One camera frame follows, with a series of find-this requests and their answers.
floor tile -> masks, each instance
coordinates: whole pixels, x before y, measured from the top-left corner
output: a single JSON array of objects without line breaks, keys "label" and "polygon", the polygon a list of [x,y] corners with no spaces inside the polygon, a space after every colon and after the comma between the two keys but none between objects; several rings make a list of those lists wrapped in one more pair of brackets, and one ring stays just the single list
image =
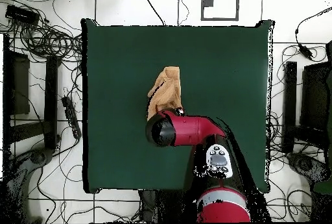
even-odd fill
[{"label": "floor tile", "polygon": [[139,201],[137,190],[117,190],[117,189],[103,189],[95,194],[96,199],[120,199]]},{"label": "floor tile", "polygon": [[53,211],[54,203],[49,200],[29,200],[30,214],[32,217],[42,217],[43,223],[46,222],[50,214],[47,224],[88,224],[93,222],[92,201],[56,201],[56,208]]},{"label": "floor tile", "polygon": [[[176,25],[178,0],[150,0],[166,25]],[[100,25],[163,25],[147,0],[97,0]]]},{"label": "floor tile", "polygon": [[121,217],[128,217],[129,219],[137,212],[139,203],[135,202],[96,202],[95,206],[101,206],[102,208],[95,209],[95,223],[107,223],[115,221]]}]

brown cloth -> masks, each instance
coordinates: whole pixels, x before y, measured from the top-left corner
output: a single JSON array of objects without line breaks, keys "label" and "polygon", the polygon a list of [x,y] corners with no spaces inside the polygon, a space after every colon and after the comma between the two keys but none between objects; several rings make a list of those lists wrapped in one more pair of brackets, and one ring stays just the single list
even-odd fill
[{"label": "brown cloth", "polygon": [[165,108],[181,108],[180,68],[166,66],[149,91],[148,120]]}]

dark green mat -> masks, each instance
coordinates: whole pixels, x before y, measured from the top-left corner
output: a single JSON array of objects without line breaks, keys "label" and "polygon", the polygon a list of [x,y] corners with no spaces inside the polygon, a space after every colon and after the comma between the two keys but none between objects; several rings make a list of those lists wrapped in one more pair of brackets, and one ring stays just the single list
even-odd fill
[{"label": "dark green mat", "polygon": [[83,65],[88,72],[88,100],[83,102],[88,117],[83,126],[88,180],[84,186],[184,188],[191,147],[158,148],[145,138],[147,93],[165,66],[179,66],[186,112],[222,118],[231,127],[257,187],[266,192],[271,24],[98,27],[92,20],[82,20],[83,44],[87,43]]}]

